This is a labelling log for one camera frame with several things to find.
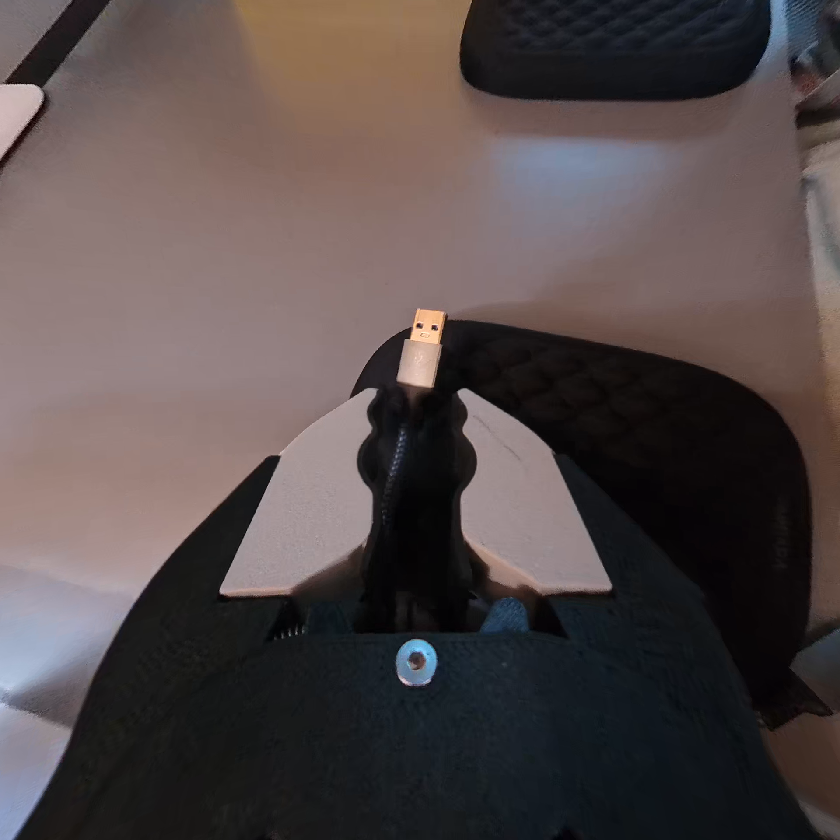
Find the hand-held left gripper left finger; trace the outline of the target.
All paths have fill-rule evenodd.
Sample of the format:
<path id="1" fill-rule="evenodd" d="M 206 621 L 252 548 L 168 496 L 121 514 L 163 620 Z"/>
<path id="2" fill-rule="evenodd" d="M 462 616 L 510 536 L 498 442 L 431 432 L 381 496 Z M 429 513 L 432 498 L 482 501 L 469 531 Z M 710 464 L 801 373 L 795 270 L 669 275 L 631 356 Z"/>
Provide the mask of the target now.
<path id="1" fill-rule="evenodd" d="M 297 595 L 336 581 L 350 565 L 372 527 L 373 499 L 358 457 L 371 435 L 376 396 L 364 389 L 280 452 L 221 596 Z"/>

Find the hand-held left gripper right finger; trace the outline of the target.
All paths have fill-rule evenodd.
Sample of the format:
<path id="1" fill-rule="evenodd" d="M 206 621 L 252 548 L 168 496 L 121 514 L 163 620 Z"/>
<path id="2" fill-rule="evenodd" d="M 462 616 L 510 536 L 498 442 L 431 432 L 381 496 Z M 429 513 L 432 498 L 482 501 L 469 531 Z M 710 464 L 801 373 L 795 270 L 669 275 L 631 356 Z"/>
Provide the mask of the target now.
<path id="1" fill-rule="evenodd" d="M 612 582 L 550 446 L 464 388 L 463 433 L 476 471 L 460 500 L 461 528 L 487 578 L 537 595 L 606 595 Z"/>

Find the black quilted pad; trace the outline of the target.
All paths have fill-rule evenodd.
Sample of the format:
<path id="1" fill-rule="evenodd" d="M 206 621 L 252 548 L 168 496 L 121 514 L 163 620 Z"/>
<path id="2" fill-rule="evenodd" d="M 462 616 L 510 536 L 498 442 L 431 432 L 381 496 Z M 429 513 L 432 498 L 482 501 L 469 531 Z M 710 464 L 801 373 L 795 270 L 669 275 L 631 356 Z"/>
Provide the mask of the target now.
<path id="1" fill-rule="evenodd" d="M 811 607 L 812 499 L 782 416 L 682 360 L 450 320 L 437 384 L 567 455 L 702 590 L 769 729 L 832 712 L 792 670 Z"/>
<path id="2" fill-rule="evenodd" d="M 768 1 L 475 1 L 459 64 L 502 98 L 685 101 L 750 79 L 770 31 Z"/>

